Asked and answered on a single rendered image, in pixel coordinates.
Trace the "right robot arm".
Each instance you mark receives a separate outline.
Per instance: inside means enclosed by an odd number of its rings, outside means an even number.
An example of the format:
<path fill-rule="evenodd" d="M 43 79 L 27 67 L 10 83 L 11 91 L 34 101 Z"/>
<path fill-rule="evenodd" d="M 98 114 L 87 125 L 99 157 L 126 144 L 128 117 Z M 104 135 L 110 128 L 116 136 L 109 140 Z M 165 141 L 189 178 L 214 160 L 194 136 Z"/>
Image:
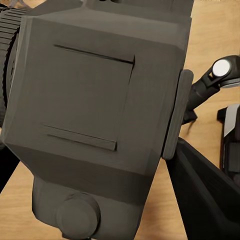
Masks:
<path fill-rule="evenodd" d="M 230 55 L 217 59 L 204 75 L 192 84 L 182 125 L 198 118 L 194 109 L 220 91 L 240 86 L 240 56 Z"/>

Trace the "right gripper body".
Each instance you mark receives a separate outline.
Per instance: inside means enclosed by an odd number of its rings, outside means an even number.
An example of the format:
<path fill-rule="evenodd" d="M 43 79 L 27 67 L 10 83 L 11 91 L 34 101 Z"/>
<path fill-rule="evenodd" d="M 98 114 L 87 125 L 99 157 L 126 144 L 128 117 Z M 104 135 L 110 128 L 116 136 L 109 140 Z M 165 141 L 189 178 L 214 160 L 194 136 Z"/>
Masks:
<path fill-rule="evenodd" d="M 190 94 L 188 97 L 188 102 L 186 105 L 186 110 L 184 113 L 183 119 L 186 122 L 196 121 L 198 118 L 194 109 L 205 102 L 207 99 L 204 99 L 194 88 L 194 83 L 191 86 Z"/>

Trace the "digital camera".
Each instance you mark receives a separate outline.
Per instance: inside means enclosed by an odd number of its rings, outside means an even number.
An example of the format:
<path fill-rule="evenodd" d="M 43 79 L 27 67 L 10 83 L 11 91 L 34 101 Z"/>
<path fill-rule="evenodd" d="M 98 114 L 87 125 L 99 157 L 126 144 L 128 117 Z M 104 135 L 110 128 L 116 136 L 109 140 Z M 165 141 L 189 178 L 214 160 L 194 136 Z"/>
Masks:
<path fill-rule="evenodd" d="M 0 3 L 0 141 L 32 211 L 68 240 L 134 240 L 174 157 L 194 73 L 194 0 Z"/>

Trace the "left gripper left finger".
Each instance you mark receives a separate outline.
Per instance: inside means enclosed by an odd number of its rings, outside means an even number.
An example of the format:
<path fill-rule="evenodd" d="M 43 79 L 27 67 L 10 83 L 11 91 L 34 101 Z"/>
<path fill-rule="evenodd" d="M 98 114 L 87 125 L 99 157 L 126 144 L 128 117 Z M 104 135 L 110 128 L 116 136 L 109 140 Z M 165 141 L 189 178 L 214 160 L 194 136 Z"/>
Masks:
<path fill-rule="evenodd" d="M 0 140 L 0 193 L 21 160 Z"/>

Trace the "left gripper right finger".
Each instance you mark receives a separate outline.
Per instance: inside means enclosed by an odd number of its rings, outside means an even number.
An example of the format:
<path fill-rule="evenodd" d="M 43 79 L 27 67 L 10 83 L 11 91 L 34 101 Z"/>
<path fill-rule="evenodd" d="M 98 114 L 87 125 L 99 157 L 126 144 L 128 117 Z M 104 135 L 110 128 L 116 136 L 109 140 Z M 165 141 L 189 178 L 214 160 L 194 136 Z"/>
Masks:
<path fill-rule="evenodd" d="M 240 240 L 240 186 L 181 137 L 166 165 L 188 240 Z"/>

